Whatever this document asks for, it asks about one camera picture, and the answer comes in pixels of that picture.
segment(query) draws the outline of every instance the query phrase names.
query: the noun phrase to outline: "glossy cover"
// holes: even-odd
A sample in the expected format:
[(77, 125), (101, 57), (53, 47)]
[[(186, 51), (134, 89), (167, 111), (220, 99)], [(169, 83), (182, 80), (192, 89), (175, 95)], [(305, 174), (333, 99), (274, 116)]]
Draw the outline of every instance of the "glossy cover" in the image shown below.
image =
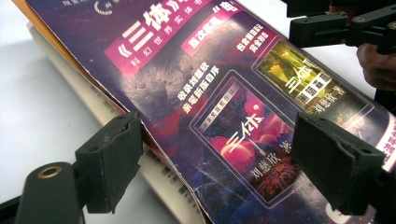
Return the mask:
[(92, 77), (140, 113), (214, 223), (372, 220), (372, 210), (332, 211), (291, 160), (294, 121), (298, 111), (332, 120), (386, 152), (390, 170), (396, 119), (237, 3), (26, 2)]

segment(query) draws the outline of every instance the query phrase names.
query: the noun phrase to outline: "clamp jaw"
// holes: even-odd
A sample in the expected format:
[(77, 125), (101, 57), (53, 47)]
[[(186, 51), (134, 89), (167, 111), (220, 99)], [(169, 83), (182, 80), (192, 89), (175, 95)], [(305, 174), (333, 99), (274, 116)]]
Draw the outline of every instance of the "clamp jaw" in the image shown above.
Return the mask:
[(11, 204), (18, 207), (16, 223), (85, 223), (85, 205), (89, 213), (114, 213), (140, 168), (141, 129), (137, 113), (119, 115), (76, 151), (73, 165), (54, 162), (35, 169), (21, 199)]
[(396, 52), (396, 5), (352, 18), (347, 25), (345, 12), (300, 18), (290, 23), (290, 41), (308, 48), (340, 44), (358, 47), (377, 45), (379, 54)]
[(382, 169), (385, 154), (331, 121), (297, 116), (291, 156), (344, 215), (376, 209), (375, 223), (396, 223), (396, 172)]

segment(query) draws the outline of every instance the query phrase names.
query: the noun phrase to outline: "metal bolt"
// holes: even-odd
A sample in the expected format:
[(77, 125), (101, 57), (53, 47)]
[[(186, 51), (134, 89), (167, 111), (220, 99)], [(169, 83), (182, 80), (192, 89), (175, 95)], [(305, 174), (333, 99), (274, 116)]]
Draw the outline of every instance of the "metal bolt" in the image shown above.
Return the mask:
[(62, 171), (62, 167), (60, 166), (51, 166), (43, 169), (37, 175), (40, 179), (47, 179), (58, 175)]
[(363, 18), (363, 17), (357, 17), (357, 18), (355, 18), (354, 21), (355, 21), (355, 22), (363, 22), (363, 21), (364, 21), (364, 18)]

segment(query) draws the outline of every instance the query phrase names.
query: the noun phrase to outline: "finger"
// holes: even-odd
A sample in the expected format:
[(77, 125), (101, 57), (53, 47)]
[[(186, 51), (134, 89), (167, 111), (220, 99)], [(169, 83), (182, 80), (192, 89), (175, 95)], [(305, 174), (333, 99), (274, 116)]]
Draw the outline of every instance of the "finger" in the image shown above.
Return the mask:
[(363, 70), (364, 79), (371, 86), (383, 91), (396, 91), (396, 72), (386, 74), (384, 71)]
[(376, 46), (364, 44), (359, 47), (358, 59), (364, 78), (375, 88), (396, 91), (396, 55), (376, 53)]
[(363, 68), (372, 66), (396, 71), (396, 54), (378, 54), (376, 48), (377, 46), (371, 44), (363, 44), (358, 48), (357, 56), (361, 66)]

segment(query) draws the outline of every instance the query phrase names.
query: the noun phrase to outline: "person's hand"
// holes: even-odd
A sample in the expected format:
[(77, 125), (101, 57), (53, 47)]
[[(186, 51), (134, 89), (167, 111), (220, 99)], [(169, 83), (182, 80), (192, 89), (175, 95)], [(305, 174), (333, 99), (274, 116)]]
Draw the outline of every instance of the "person's hand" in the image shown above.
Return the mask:
[[(356, 7), (330, 7), (329, 12), (345, 11), (348, 22), (356, 15)], [(396, 54), (381, 55), (376, 46), (363, 44), (358, 48), (357, 56), (363, 68), (364, 79), (371, 86), (384, 90), (396, 91)]]

